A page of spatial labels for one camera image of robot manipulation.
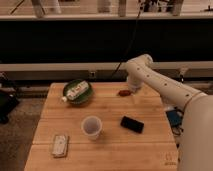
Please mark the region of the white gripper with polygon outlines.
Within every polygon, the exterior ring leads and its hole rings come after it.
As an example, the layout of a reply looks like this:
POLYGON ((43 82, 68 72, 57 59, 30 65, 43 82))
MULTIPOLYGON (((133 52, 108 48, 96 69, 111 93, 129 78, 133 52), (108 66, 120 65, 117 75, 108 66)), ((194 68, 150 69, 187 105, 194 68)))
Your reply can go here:
POLYGON ((127 81, 128 88, 132 93, 137 92, 142 87, 142 81, 130 75, 127 76, 126 81, 127 81))

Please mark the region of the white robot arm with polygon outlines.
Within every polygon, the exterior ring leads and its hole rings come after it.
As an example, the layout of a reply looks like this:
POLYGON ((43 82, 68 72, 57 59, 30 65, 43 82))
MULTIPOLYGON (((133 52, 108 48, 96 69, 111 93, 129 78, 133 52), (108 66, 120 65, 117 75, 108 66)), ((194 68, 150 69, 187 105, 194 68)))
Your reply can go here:
POLYGON ((126 62, 129 88, 136 92, 146 83, 184 113, 177 171, 213 171, 213 95, 152 70, 152 64, 149 54, 126 62))

